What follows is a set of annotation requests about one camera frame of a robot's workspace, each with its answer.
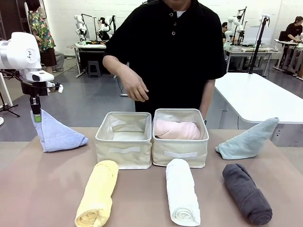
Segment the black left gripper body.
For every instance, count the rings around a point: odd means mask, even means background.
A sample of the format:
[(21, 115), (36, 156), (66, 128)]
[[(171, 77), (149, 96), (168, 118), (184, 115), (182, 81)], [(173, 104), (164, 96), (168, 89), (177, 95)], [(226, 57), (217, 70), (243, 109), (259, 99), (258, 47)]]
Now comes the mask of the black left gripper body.
[(40, 103), (39, 96), (47, 96), (47, 82), (33, 82), (31, 85), (26, 83), (21, 83), (22, 92), (25, 95), (30, 96), (30, 104)]

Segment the person's right hand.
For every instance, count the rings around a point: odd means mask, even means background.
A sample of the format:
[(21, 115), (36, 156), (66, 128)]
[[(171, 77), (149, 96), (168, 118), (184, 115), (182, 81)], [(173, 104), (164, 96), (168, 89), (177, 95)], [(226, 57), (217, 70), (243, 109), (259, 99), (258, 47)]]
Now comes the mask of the person's right hand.
[(132, 69), (128, 69), (119, 75), (124, 88), (127, 91), (128, 96), (139, 102), (145, 102), (149, 99), (148, 89), (144, 84), (142, 78), (135, 73)]

